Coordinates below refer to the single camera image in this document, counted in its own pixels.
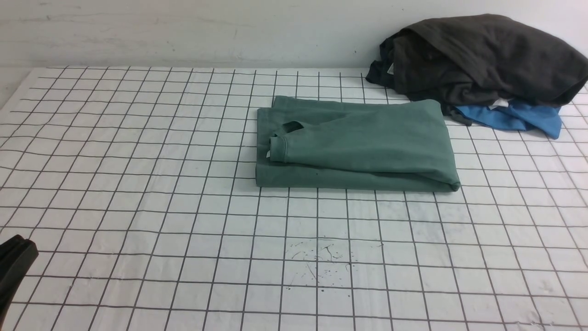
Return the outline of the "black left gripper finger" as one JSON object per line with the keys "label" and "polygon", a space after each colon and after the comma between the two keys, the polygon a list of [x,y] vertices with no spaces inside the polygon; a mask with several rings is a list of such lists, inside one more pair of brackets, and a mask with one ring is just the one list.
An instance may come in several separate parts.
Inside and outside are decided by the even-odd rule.
{"label": "black left gripper finger", "polygon": [[13,296],[39,255],[36,244],[15,235],[0,245],[0,316],[5,318]]}

